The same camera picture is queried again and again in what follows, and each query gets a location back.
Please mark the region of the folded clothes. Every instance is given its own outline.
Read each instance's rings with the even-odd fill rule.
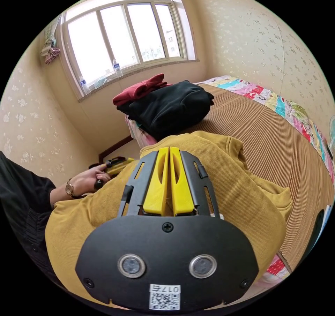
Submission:
[[[148,80],[143,80],[142,82],[136,83],[135,85],[126,88],[119,95],[116,95],[113,98],[113,104],[115,106],[120,106],[126,102],[138,100],[156,89],[172,85],[166,81],[163,82],[163,79],[164,74],[161,73],[153,76]]]
[[[157,141],[198,124],[214,105],[214,96],[188,80],[157,89],[117,106]]]

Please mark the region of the window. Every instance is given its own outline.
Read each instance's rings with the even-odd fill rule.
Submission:
[[[172,0],[88,0],[63,16],[65,49],[77,80],[90,89],[102,77],[156,63],[186,59],[180,22]]]

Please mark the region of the bed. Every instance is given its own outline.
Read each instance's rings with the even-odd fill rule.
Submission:
[[[244,143],[249,170],[282,187],[290,187],[292,214],[286,239],[263,277],[270,288],[296,268],[310,240],[318,213],[334,201],[334,162],[321,134],[305,110],[276,93],[248,81],[222,76],[197,83],[215,96],[214,106],[198,125],[185,130],[208,131]],[[126,117],[140,147],[156,141]]]

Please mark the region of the watch face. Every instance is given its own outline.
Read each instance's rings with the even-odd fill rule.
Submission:
[[[67,195],[71,195],[72,193],[72,185],[70,185],[69,183],[66,184],[65,186],[65,192]]]

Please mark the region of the qr code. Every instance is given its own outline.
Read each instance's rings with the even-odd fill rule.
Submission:
[[[152,285],[149,308],[151,310],[180,310],[180,287]]]

